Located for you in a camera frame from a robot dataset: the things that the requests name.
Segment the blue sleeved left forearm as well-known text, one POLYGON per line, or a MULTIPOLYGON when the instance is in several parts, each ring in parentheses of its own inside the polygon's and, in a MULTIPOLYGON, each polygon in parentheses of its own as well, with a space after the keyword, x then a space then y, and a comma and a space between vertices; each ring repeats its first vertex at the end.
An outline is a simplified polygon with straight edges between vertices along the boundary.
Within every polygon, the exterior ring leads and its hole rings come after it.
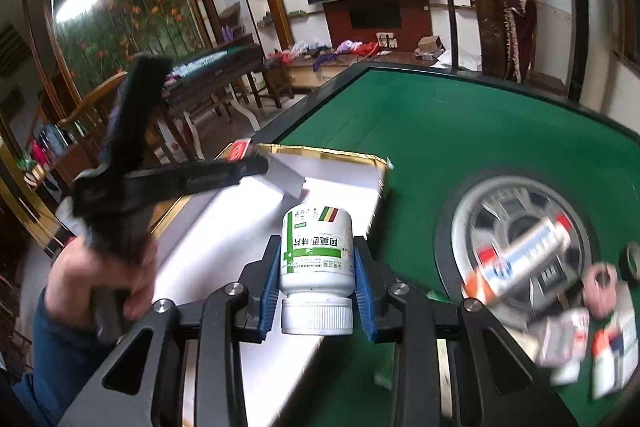
POLYGON ((54 321, 40 296, 34 317, 34 368, 14 385, 1 386, 14 426, 55 426, 115 348, 92 329, 54 321))

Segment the person's left hand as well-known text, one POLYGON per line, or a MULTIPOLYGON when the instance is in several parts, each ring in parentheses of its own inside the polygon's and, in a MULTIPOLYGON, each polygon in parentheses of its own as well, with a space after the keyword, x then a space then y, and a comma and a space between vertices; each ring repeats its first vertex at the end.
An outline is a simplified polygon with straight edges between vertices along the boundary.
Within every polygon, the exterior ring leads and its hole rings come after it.
POLYGON ((156 273, 157 243, 152 236, 146 240, 138 265, 115 256, 101 256, 86 244, 84 236, 78 236, 67 243, 52 265, 44 307, 58 324, 90 329, 93 291, 128 291, 124 317, 137 320, 151 306, 156 273))

